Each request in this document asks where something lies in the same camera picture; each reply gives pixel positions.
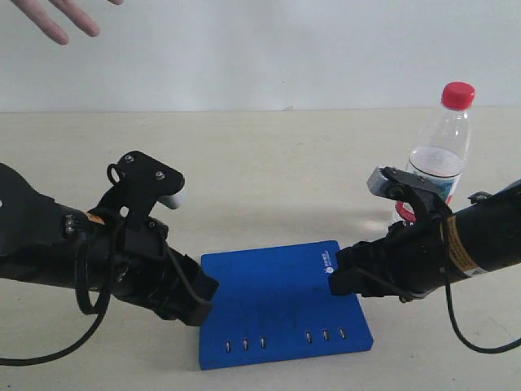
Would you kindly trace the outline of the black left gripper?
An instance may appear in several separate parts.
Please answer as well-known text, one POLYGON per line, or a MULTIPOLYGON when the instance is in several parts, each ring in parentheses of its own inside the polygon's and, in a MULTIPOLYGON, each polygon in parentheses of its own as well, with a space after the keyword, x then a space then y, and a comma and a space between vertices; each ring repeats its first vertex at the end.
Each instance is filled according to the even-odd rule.
POLYGON ((129 219, 116 212, 89 211, 86 216, 100 231, 81 244, 83 314, 105 314, 115 297, 163 320, 204 324, 219 282, 197 261, 169 247, 169 228, 162 221, 148 217, 134 231, 129 219), (179 278, 185 297, 176 297, 179 278))

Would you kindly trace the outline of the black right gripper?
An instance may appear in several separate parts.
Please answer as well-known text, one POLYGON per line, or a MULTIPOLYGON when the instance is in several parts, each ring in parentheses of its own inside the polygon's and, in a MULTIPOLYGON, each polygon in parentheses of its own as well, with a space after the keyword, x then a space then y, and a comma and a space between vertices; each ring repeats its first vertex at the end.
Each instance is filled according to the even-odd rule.
POLYGON ((441 220, 389 226, 385 239, 360 241, 339 250, 337 270, 328 278, 334 296, 400 297, 422 300, 444 284, 446 266, 441 220), (383 277, 371 271, 383 270, 383 277))

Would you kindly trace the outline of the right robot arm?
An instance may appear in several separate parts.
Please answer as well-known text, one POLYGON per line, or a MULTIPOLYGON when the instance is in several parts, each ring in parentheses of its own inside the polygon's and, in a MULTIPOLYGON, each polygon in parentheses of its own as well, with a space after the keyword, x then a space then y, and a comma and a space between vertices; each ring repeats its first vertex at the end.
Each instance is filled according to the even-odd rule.
POLYGON ((331 294, 415 301, 446 282, 518 265, 520 183, 494 195, 477 192, 471 200, 456 213, 439 208, 420 223, 394 223, 383 238, 338 251, 331 294))

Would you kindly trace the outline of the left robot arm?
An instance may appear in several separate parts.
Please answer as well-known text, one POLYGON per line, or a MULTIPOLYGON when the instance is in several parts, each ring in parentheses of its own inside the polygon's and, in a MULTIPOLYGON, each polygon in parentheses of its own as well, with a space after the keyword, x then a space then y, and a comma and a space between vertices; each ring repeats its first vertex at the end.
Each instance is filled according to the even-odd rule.
POLYGON ((167 242, 169 229, 151 216, 173 207, 183 175, 147 156, 115 166, 119 181, 87 211, 58 204, 13 168, 1 168, 1 276, 71 288, 86 304, 91 291, 200 326, 218 282, 167 242))

